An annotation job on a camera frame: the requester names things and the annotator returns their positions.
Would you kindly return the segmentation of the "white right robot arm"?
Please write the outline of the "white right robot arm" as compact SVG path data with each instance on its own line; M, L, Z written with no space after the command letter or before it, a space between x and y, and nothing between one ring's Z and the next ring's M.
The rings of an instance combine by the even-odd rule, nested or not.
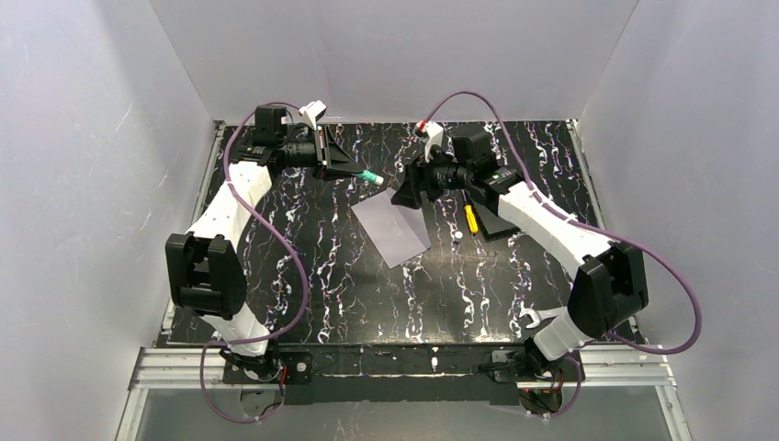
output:
M641 251L576 226L575 217L545 197L526 172L497 159L484 129L468 125L452 130L452 153L442 149L440 125L422 120L414 132L424 142L423 152L404 166L392 204L419 209L424 198L434 201L447 190L462 190L542 245L573 278L561 313L507 361L492 362L491 368L541 373L648 306Z

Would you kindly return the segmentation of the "green white glue stick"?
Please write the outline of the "green white glue stick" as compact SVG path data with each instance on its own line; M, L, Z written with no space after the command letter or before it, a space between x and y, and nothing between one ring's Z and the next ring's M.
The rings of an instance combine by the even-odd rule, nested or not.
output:
M368 170L356 174L356 177L363 179L368 183L376 186L381 186L384 183L384 178L381 175L376 175L373 172L370 172Z

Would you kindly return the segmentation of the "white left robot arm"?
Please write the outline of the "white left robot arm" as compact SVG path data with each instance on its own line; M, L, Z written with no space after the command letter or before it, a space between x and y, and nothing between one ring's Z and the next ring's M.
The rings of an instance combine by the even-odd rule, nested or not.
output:
M272 339L247 301L247 284L237 246L250 221L269 224L256 210L273 181L288 168L309 169L323 181L359 178L380 185L382 177L357 163L320 123L320 100L294 108L271 102L250 113L252 138L243 147L238 128L222 160L224 181L206 210L184 233L165 243L171 299L211 325L225 353L256 360Z

